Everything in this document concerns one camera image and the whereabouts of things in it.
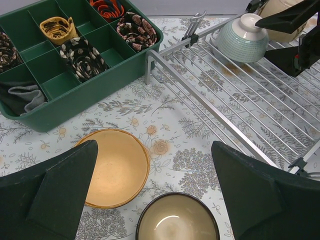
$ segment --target yellow cloth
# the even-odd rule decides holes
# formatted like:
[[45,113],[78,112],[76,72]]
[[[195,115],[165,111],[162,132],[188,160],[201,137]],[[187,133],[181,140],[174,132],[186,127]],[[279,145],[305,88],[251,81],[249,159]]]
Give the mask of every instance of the yellow cloth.
[[72,17],[68,21],[59,16],[51,17],[40,23],[40,29],[53,44],[59,46],[65,41],[78,37]]

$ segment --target brown bowl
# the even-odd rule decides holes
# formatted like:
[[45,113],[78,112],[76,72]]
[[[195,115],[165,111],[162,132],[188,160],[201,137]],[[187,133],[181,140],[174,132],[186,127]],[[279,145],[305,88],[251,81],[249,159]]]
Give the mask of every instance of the brown bowl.
[[85,204],[112,209],[133,200],[146,184],[150,160],[143,144],[132,134],[119,129],[95,131],[76,146],[96,140],[98,156]]
[[197,198],[180,192],[161,195],[143,210],[136,240],[220,240],[211,211]]

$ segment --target green storage box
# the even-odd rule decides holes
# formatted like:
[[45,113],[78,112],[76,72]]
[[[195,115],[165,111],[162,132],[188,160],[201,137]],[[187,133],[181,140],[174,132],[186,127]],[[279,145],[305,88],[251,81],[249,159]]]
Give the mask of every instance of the green storage box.
[[[126,12],[137,13],[152,25],[157,34],[155,45],[136,53],[116,32],[119,20],[108,23],[88,0],[42,0],[0,16],[0,27],[24,61],[1,73],[0,81],[35,80],[48,98],[48,103],[22,116],[16,116],[0,102],[2,114],[37,132],[47,132],[141,77],[146,52],[159,50],[163,34],[130,1],[119,1]],[[79,35],[100,52],[111,68],[81,83],[61,59],[59,46],[39,29],[39,24],[51,17],[72,17]]]

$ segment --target wire rack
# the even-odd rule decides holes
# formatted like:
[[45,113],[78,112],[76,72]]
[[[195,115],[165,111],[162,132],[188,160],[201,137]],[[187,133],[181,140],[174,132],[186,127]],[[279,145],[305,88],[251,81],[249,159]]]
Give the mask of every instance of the wire rack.
[[[291,77],[265,58],[239,64],[224,56],[215,43],[219,29],[242,14],[199,33],[192,46],[188,38],[149,51],[145,83],[153,77],[164,84],[220,141],[288,171],[320,147],[320,65]],[[272,42],[268,48],[297,44]]]

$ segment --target floral tablecloth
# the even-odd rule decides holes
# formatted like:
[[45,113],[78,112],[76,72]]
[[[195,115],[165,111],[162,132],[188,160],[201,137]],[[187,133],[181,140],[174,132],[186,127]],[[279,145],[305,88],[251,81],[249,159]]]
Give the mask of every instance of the floral tablecloth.
[[[206,18],[200,31],[223,18]],[[187,18],[155,18],[163,31],[161,48],[177,43],[189,26]],[[108,96],[46,133],[34,132],[0,115],[0,176],[23,170],[57,156],[90,132],[119,128],[138,137],[151,155],[150,174],[138,197],[115,209],[85,206],[76,240],[134,240],[139,216],[154,198],[185,192],[201,199],[212,211],[222,240],[234,239],[215,172],[212,142],[199,134],[186,134],[181,121],[197,120],[163,85],[143,78]]]

